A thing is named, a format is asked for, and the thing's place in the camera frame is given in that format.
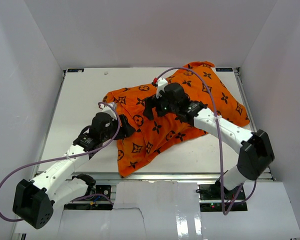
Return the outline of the orange patterned pillowcase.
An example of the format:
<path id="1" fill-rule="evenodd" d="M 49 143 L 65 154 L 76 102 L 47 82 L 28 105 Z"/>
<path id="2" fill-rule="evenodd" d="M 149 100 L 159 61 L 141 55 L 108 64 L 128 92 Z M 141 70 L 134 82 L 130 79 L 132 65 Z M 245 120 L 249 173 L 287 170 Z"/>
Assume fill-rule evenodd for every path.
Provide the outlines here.
<path id="1" fill-rule="evenodd" d="M 190 101 L 216 109 L 219 116 L 239 127 L 247 126 L 250 119 L 246 108 L 230 93 L 213 68 L 214 64 L 208 61 L 190 62 L 166 80 L 169 84 L 179 84 Z M 191 116 L 170 112 L 158 116 L 153 110 L 152 120 L 145 117 L 146 99 L 155 97 L 156 91 L 156 86 L 149 83 L 113 90 L 103 98 L 105 103 L 116 103 L 117 113 L 124 115 L 135 129 L 132 136 L 116 142 L 118 173 L 123 178 L 145 167 L 172 146 L 207 134 L 194 127 Z"/>

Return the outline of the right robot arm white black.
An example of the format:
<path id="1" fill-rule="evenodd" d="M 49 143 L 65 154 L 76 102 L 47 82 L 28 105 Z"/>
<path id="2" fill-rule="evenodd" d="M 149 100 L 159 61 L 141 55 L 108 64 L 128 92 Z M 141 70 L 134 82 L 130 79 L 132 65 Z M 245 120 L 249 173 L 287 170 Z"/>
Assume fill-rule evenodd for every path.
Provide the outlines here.
<path id="1" fill-rule="evenodd" d="M 207 105 L 190 100 L 178 83 L 169 84 L 165 79 L 159 79 L 156 94 L 145 99 L 143 115 L 153 120 L 153 112 L 159 117 L 175 114 L 182 122 L 222 140 L 238 154 L 236 166 L 226 171 L 215 187 L 216 195 L 223 200 L 232 196 L 234 189 L 245 181 L 257 180 L 275 159 L 265 131 L 253 132 L 215 116 Z"/>

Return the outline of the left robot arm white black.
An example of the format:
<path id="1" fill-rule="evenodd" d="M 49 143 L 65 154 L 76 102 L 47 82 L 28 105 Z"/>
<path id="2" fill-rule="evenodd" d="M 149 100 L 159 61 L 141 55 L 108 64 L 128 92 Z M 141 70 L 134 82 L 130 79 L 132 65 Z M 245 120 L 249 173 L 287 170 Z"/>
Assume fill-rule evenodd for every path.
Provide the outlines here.
<path id="1" fill-rule="evenodd" d="M 23 179 L 17 184 L 12 211 L 38 230 L 48 223 L 55 209 L 76 198 L 93 198 L 96 182 L 92 177 L 79 174 L 70 181 L 67 178 L 87 163 L 105 142 L 128 138 L 135 131 L 123 114 L 116 117 L 112 113 L 97 113 L 91 125 L 84 127 L 73 141 L 65 159 L 56 161 L 33 179 Z"/>

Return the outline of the right blue table label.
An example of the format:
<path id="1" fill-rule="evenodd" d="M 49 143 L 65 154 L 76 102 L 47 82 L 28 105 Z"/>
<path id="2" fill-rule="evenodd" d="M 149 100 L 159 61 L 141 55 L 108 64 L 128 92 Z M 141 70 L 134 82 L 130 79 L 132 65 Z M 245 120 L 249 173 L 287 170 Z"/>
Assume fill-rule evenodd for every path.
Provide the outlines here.
<path id="1" fill-rule="evenodd" d="M 233 69 L 231 67 L 216 67 L 216 72 L 233 72 Z"/>

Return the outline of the blue table label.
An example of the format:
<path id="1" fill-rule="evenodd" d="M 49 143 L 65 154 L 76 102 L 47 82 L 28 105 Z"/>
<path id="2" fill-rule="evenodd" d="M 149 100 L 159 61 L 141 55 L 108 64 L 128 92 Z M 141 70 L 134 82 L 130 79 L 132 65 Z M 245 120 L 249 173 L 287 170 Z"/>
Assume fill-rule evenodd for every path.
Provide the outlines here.
<path id="1" fill-rule="evenodd" d="M 67 73 L 83 73 L 84 72 L 84 68 L 68 68 L 66 70 Z"/>
<path id="2" fill-rule="evenodd" d="M 231 67 L 216 67 L 216 72 L 233 72 L 233 69 Z"/>

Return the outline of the left blue table label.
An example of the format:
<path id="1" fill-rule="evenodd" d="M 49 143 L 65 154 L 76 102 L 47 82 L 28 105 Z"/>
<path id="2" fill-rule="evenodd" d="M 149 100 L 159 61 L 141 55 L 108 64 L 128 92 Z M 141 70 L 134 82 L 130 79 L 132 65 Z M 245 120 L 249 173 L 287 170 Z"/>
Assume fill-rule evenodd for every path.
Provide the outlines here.
<path id="1" fill-rule="evenodd" d="M 84 68 L 68 68 L 66 70 L 67 73 L 83 73 L 84 72 Z"/>

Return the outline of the aluminium front rail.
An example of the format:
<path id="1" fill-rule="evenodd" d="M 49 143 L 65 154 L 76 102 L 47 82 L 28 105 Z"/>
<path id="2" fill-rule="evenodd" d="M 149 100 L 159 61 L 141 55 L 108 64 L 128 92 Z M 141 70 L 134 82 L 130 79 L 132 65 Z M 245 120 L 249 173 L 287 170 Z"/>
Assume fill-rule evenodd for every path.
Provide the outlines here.
<path id="1" fill-rule="evenodd" d="M 214 182 L 220 177 L 216 173 L 133 173 L 127 177 L 121 177 L 114 172 L 83 172 L 97 181 L 118 180 L 118 181 L 212 181 Z"/>

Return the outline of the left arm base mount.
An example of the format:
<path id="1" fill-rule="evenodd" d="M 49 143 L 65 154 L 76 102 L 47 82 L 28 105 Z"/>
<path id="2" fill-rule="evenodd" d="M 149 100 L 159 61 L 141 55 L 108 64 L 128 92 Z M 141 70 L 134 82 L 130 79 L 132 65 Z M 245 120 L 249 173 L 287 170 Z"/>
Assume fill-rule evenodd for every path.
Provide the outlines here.
<path id="1" fill-rule="evenodd" d="M 73 195 L 70 197 L 70 202 L 77 201 L 92 201 L 94 204 L 98 201 L 107 201 L 111 205 L 111 186 L 97 185 L 96 180 L 87 174 L 75 175 L 69 182 L 70 188 L 73 190 Z"/>

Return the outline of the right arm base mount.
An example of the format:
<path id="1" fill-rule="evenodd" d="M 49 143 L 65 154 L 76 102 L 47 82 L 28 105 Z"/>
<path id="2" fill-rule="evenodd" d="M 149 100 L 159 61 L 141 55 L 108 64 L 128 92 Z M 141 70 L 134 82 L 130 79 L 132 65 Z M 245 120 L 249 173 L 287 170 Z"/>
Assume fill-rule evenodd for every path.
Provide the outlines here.
<path id="1" fill-rule="evenodd" d="M 224 191 L 224 205 L 225 210 L 231 204 L 234 199 L 239 186 L 231 191 Z M 199 206 L 202 213 L 209 212 L 222 212 L 222 200 L 220 189 L 215 184 L 200 184 L 198 189 L 195 191 L 199 196 Z M 245 191 L 243 188 L 240 189 L 239 194 L 234 201 L 231 212 L 246 212 L 248 210 L 247 203 L 243 202 L 246 199 Z"/>

